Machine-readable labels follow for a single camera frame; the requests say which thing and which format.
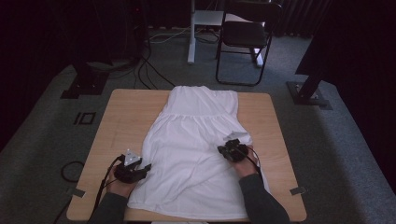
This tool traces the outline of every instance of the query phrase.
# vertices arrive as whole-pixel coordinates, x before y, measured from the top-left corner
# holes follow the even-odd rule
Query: hand
[[[248,156],[255,162],[257,163],[257,158],[253,156],[252,150],[248,149]],[[242,161],[239,162],[233,162],[230,161],[231,166],[235,169],[235,171],[238,173],[238,176],[240,178],[245,177],[247,175],[253,175],[257,174],[256,171],[256,165],[253,164],[249,159],[244,158]]]
[[[126,184],[119,181],[114,176],[116,167],[117,166],[113,166],[110,170],[110,173],[108,175],[108,180],[106,182],[107,183],[106,190],[109,193],[115,193],[122,197],[129,198],[129,195],[131,195],[132,190],[134,190],[134,187],[136,187],[137,182],[132,184]]]

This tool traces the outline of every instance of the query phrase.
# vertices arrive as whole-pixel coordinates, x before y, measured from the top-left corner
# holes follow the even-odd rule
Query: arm
[[[239,186],[251,223],[290,223],[285,209],[265,190],[259,175],[247,175],[241,178]]]
[[[136,183],[125,184],[116,180],[113,167],[110,171],[106,186],[107,193],[103,197],[99,206],[93,212],[88,223],[94,224],[108,224],[108,223],[122,223],[124,220],[124,213],[126,204],[128,203],[129,195],[136,186]]]
[[[248,156],[257,162],[251,150],[248,151]],[[244,159],[240,162],[231,162],[231,165],[241,178],[239,186],[244,196],[247,216],[251,223],[290,223],[286,210],[266,191],[260,176],[257,174],[255,165],[251,161]]]

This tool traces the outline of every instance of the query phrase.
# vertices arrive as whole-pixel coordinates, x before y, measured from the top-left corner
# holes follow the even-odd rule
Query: gray sleeve
[[[259,175],[248,175],[239,180],[247,216],[253,224],[290,223],[283,206],[269,194]]]
[[[124,220],[128,199],[114,193],[106,193],[99,206],[93,212],[90,224],[118,224]]]

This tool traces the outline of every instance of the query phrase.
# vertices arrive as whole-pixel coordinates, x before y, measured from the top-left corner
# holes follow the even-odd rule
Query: gray carpet
[[[210,35],[200,37],[213,39]],[[295,105],[290,97],[286,82],[306,79],[294,72],[309,43],[309,39],[299,37],[275,38],[263,81],[256,87],[217,83],[214,44],[197,42],[195,64],[187,64],[186,37],[152,44],[149,61],[176,85],[267,92],[272,96],[298,184],[308,189],[303,194],[308,214],[303,223],[396,223],[396,196],[336,88],[324,82],[319,86],[333,110]],[[229,62],[232,59],[225,57],[224,68]],[[243,68],[244,80],[259,73],[248,58],[237,66]],[[76,185],[62,179],[62,167],[70,161],[86,160],[113,90],[145,89],[136,81],[137,68],[111,73],[102,95],[81,95],[77,100],[60,99],[76,75],[72,67],[52,80],[0,154],[0,223],[53,222],[70,198],[65,194],[67,188]],[[149,84],[145,71],[143,66],[142,78]],[[238,72],[233,67],[224,74]],[[149,67],[148,75],[158,89],[172,89]],[[78,113],[92,112],[96,116],[91,125],[75,124]],[[70,177],[78,178],[80,167],[69,168]],[[63,212],[58,223],[77,222],[68,220]]]

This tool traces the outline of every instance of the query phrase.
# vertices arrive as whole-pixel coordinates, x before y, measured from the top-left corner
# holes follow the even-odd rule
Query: white dress
[[[247,217],[238,177],[219,154],[231,133],[246,133],[236,117],[235,91],[175,87],[143,143],[151,171],[128,206],[192,219]],[[252,144],[248,133],[239,137]]]

